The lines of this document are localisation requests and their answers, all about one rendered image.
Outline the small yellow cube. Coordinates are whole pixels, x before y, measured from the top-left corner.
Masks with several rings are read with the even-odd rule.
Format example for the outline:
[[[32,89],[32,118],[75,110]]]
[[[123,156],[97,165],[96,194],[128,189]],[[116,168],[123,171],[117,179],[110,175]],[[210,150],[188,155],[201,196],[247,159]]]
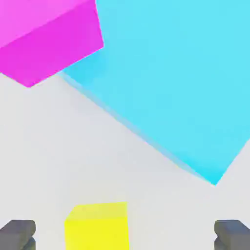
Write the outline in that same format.
[[[64,230],[66,250],[129,250],[127,203],[78,205]]]

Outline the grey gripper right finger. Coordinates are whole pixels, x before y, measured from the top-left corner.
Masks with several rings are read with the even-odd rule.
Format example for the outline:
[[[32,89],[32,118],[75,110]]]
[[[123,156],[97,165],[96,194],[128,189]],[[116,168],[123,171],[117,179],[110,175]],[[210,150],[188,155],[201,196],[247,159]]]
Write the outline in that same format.
[[[250,250],[250,229],[239,220],[216,220],[214,250]]]

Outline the large cyan box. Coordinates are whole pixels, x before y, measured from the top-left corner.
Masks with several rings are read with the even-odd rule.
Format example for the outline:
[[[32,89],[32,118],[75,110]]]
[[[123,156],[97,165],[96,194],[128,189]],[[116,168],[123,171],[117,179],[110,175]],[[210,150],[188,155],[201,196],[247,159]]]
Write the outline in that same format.
[[[215,185],[250,139],[250,0],[96,0],[104,47],[62,77]]]

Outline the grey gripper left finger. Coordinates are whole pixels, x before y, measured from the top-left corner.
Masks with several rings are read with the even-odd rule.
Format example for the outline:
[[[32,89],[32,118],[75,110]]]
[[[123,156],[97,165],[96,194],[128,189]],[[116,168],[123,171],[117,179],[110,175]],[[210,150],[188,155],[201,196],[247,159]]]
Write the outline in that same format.
[[[0,229],[0,250],[36,250],[33,220],[11,220]]]

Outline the large magenta box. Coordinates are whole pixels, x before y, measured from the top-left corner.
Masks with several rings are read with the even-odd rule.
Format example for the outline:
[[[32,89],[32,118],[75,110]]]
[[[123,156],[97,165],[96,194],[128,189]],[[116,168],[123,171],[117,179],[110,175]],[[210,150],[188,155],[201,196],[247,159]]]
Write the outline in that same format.
[[[26,87],[103,46],[96,0],[0,0],[0,73]]]

